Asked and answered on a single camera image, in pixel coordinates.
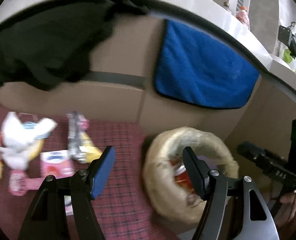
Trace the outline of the person right hand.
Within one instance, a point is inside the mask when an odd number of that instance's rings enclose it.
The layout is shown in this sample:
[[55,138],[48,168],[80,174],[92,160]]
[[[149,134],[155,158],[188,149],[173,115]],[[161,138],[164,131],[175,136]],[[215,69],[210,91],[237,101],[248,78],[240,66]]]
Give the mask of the person right hand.
[[296,192],[283,195],[279,204],[281,204],[281,208],[274,220],[277,228],[282,228],[290,223],[296,215]]

